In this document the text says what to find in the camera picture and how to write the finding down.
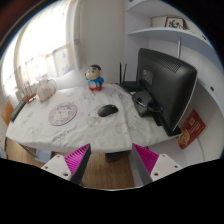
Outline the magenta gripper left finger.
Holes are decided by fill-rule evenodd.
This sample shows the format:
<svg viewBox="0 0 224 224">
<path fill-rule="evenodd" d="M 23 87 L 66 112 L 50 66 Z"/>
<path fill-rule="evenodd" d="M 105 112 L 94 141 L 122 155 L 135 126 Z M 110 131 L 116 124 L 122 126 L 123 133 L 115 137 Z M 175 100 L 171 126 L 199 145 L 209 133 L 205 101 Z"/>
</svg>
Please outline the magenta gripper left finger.
<svg viewBox="0 0 224 224">
<path fill-rule="evenodd" d="M 55 155 L 42 169 L 80 185 L 90 155 L 91 145 L 87 144 L 65 156 Z"/>
</svg>

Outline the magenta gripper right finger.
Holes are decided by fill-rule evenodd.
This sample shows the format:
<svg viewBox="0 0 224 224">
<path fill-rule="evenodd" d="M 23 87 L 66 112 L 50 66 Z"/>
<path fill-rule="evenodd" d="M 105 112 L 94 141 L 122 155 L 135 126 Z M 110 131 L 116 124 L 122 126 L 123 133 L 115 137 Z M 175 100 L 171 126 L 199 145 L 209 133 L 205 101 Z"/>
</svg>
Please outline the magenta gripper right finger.
<svg viewBox="0 0 224 224">
<path fill-rule="evenodd" d="M 143 185 L 148 185 L 182 169 L 167 154 L 157 155 L 149 149 L 135 143 L 132 144 L 131 154 Z"/>
</svg>

